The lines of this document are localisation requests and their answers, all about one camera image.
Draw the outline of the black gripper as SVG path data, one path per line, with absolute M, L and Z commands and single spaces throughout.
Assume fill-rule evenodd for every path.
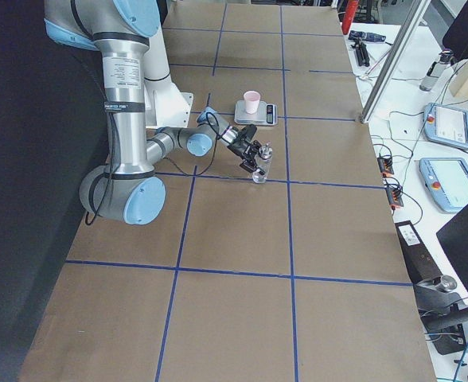
M 253 177 L 264 177 L 264 160 L 255 158 L 257 153 L 271 153 L 272 146 L 270 142 L 264 144 L 255 140 L 252 141 L 247 136 L 238 135 L 236 139 L 228 145 L 228 149 L 238 157 L 244 159 L 240 167 Z

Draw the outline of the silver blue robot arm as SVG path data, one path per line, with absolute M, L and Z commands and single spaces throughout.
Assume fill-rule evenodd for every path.
M 201 157 L 224 144 L 241 167 L 265 174 L 256 127 L 238 129 L 211 108 L 188 125 L 193 95 L 172 81 L 155 1 L 47 1 L 45 27 L 58 44 L 97 51 L 110 156 L 81 182 L 86 224 L 99 217 L 149 224 L 166 187 L 155 165 L 174 150 Z

